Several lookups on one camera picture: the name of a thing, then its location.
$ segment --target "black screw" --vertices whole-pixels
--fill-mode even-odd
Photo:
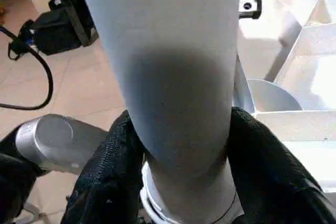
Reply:
[[[247,2],[247,3],[244,4],[244,9],[245,10],[250,10],[251,8],[252,8],[252,4],[251,3]]]

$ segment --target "white pipe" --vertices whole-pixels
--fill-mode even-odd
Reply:
[[[136,132],[150,153],[156,188],[161,196],[174,195],[172,202],[164,197],[166,208],[183,223],[216,219],[232,200],[225,197],[221,171],[239,0],[86,1]],[[190,216],[174,206],[192,193],[185,194],[186,185],[209,195],[198,204],[209,216],[198,215],[200,209],[190,209]],[[213,206],[218,202],[224,204],[220,209]]]

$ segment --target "floor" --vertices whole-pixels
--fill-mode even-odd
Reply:
[[[4,26],[14,33],[24,21],[38,17],[30,0],[2,0],[2,3],[7,11]],[[9,41],[0,34],[0,102],[41,103],[47,94],[43,68],[30,54],[17,62],[9,60]],[[72,116],[108,130],[125,106],[100,40],[90,47],[44,58],[54,75],[52,101],[39,111],[0,109],[0,139],[18,124],[48,113]],[[65,196],[71,193],[75,181],[74,175],[57,172],[38,179],[28,202],[48,214],[48,218],[39,224],[60,222],[66,205]]]

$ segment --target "black cable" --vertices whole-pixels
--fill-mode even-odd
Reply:
[[[227,213],[230,211],[231,207],[235,203],[236,197],[237,197],[237,191],[235,192],[235,196],[233,197],[232,203],[230,207],[226,210],[226,212],[218,220],[215,220],[214,222],[211,222],[210,224],[218,223],[220,220],[222,220],[227,215]]]
[[[27,48],[28,52],[30,52],[37,60],[38,62],[41,63],[43,66],[47,78],[48,78],[48,94],[43,103],[40,105],[36,106],[20,106],[20,105],[13,105],[13,104],[3,104],[0,103],[0,108],[6,108],[6,109],[13,109],[13,110],[39,110],[44,108],[48,103],[51,101],[51,98],[53,97],[53,92],[54,92],[54,81],[52,80],[52,73],[51,70],[47,64],[47,62],[30,46],[28,46],[25,42],[22,40],[18,39],[14,34],[12,34],[10,31],[8,31],[5,27],[0,26],[0,31],[2,31],[5,35],[7,35],[9,38],[12,40],[17,41],[18,43],[21,44],[21,46]]]

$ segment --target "white shelving structure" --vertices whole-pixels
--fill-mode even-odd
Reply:
[[[273,82],[299,102],[301,111],[256,107],[255,115],[336,204],[336,0],[263,0],[260,20],[240,21],[238,54],[247,79]],[[254,105],[259,97],[283,101],[255,92]]]

